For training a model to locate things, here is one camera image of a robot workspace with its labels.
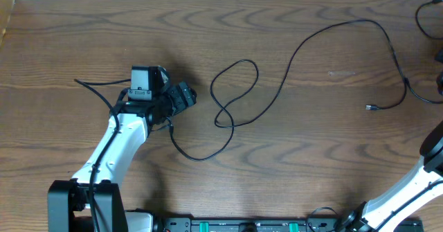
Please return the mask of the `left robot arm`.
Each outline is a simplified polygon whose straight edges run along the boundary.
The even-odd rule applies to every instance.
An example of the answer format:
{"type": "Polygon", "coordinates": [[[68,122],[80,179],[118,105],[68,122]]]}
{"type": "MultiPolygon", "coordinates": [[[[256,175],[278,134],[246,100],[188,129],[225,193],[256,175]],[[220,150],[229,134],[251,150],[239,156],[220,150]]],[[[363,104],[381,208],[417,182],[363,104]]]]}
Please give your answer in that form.
{"type": "Polygon", "coordinates": [[[154,216],[123,207],[120,186],[153,126],[193,106],[197,94],[186,82],[173,85],[161,66],[133,66],[130,86],[110,107],[105,135],[68,181],[48,190],[49,231],[154,231],[154,216]]]}

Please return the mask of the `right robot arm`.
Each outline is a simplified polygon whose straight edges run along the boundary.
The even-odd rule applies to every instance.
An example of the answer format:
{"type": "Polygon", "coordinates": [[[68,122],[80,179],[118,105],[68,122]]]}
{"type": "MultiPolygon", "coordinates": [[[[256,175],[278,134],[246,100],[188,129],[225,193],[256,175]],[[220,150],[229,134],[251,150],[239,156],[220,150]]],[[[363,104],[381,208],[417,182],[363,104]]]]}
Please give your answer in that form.
{"type": "Polygon", "coordinates": [[[412,169],[380,196],[361,203],[337,223],[337,231],[394,231],[423,205],[442,195],[442,124],[425,138],[412,169]]]}

